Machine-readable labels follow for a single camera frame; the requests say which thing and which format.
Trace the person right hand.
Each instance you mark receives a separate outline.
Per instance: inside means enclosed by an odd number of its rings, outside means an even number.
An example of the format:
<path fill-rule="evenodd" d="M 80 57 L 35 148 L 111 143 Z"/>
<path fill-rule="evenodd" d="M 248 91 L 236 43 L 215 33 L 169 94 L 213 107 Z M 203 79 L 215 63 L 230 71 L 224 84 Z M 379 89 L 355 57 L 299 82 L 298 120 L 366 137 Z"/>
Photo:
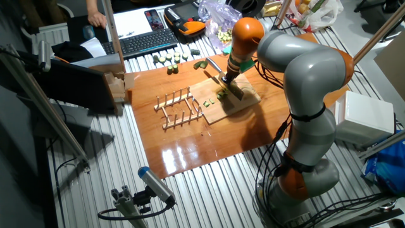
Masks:
<path fill-rule="evenodd" d="M 106 17 L 98 11 L 89 12 L 87 19 L 88 19 L 88 22 L 93 27 L 101 27 L 102 29 L 106 28 L 106 25 L 107 25 Z"/>

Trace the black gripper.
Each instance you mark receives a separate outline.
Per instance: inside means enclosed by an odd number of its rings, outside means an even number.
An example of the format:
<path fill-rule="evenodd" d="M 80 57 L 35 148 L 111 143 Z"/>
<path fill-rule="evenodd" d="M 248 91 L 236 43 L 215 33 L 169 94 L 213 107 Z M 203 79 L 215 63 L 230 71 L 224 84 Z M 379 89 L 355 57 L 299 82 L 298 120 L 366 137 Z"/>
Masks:
<path fill-rule="evenodd" d="M 230 66 L 227 67 L 227 72 L 225 74 L 225 78 L 222 79 L 222 82 L 225 84 L 226 87 L 234 87 L 235 82 L 233 81 L 238 75 L 240 74 L 240 68 L 232 68 Z"/>

